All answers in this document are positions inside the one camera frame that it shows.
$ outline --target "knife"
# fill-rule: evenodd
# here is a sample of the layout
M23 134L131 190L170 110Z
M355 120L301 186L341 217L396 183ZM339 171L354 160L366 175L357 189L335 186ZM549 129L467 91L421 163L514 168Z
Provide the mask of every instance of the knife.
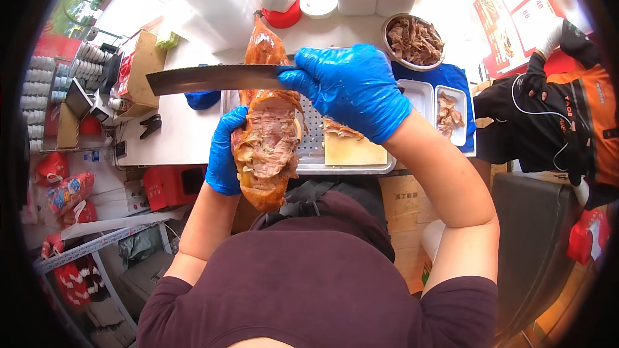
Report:
M285 89L277 75L299 70L286 65L217 65L187 67L146 74L153 94L179 94L206 90Z

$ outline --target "hand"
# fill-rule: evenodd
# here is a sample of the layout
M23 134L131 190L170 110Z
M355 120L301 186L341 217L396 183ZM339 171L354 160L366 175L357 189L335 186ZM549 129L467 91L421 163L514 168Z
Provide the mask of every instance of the hand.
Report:
M536 93L542 93L542 101L546 101L548 96L548 84L546 83L546 73L544 72L544 64L546 60L537 52L531 55L527 74L522 82L522 89L529 92L529 97L535 96Z
M247 121L245 116L248 109L247 106L239 106L221 116L211 140L211 154L209 166L206 168L205 181L215 191L227 196L241 193L241 187L236 178L230 135Z
M361 132L373 143L383 144L412 110L396 86L386 56L372 45L304 47L295 63L302 70L283 72L279 81L309 98L323 116Z

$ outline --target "delivery worker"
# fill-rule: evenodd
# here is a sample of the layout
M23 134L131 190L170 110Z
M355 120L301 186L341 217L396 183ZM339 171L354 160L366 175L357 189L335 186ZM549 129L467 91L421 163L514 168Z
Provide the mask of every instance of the delivery worker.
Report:
M558 46L576 68L546 77L546 59ZM526 74L494 81L473 97L475 116L494 119L477 130L477 158L519 159L524 172L568 172L586 209L609 203L619 198L617 101L597 46L556 18Z
M140 315L139 347L489 347L496 320L499 223L469 161L417 111L370 45L301 49L279 76L323 115L402 161L446 228L420 300L394 267L386 229L328 190L310 217L230 236L240 188L230 133L215 130L205 184L180 249Z

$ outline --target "wooden cutting board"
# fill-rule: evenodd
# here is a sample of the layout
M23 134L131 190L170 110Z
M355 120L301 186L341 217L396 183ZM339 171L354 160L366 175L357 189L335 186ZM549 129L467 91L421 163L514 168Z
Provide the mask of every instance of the wooden cutting board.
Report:
M324 136L324 163L327 166L374 166L387 164L387 151L367 138Z

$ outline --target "blue cloth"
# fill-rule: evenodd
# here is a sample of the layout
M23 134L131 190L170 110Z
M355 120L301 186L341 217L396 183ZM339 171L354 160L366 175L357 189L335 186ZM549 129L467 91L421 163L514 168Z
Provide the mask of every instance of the blue cloth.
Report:
M198 66L208 66L206 63L201 63ZM217 104L221 97L221 90L207 90L203 92L185 93L187 104L195 111L208 109Z
M434 70L429 72L415 72L414 70L407 69L397 62L391 62L391 68L393 69L393 75L396 80L415 80L428 82L433 88L437 85L448 86L453 89L460 89L466 94L467 104L467 128L466 128L466 143L463 146L459 146L458 149L462 152L470 152L475 148L473 135L475 133L475 120L473 119L473 102L468 90L468 81L464 70L458 66L448 65L443 63Z

